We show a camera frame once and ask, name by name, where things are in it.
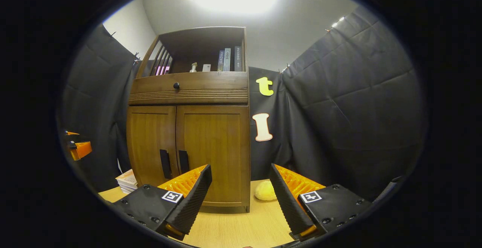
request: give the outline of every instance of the yellow ball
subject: yellow ball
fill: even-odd
[[[255,196],[259,200],[270,201],[276,199],[271,181],[261,182],[255,189]]]

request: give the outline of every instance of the wooden table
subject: wooden table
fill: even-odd
[[[265,248],[293,241],[278,201],[261,201],[254,197],[255,187],[262,181],[251,181],[249,213],[219,214],[199,212],[189,235],[182,242],[203,248]],[[99,193],[115,202],[126,196],[119,187]]]

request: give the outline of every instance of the cabinet door handle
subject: cabinet door handle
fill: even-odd
[[[179,164],[181,165],[181,174],[189,172],[188,152],[179,150]]]
[[[171,162],[169,161],[169,153],[164,149],[159,149],[160,152],[160,163],[162,164],[162,172],[164,173],[165,179],[172,178],[171,172]]]

